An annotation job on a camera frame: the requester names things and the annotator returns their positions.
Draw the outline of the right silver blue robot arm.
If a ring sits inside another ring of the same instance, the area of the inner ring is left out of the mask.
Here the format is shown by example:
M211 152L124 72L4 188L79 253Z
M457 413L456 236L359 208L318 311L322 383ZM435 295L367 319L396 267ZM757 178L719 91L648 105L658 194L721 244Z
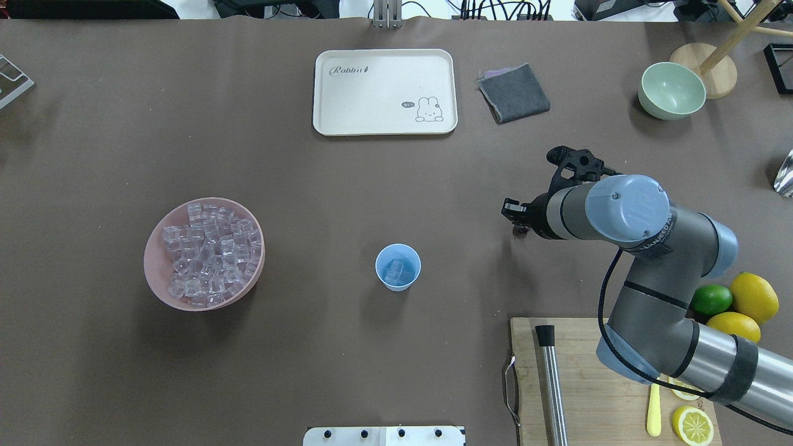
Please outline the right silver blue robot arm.
M675 206L645 175L566 181L532 203L507 198L501 212L546 239L603 240L634 257L601 328L604 365L644 385L679 378L703 398L791 434L791 360L686 316L700 279L721 276L736 260L728 227Z

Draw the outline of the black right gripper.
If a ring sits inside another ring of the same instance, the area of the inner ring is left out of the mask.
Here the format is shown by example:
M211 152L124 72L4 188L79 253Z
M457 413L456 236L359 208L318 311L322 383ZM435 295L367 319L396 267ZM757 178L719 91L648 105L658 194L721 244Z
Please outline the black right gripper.
M538 195L530 203L520 203L517 200L504 198L501 214L510 220L513 226L522 225L530 227L539 237L552 240L552 229L546 215L549 195Z

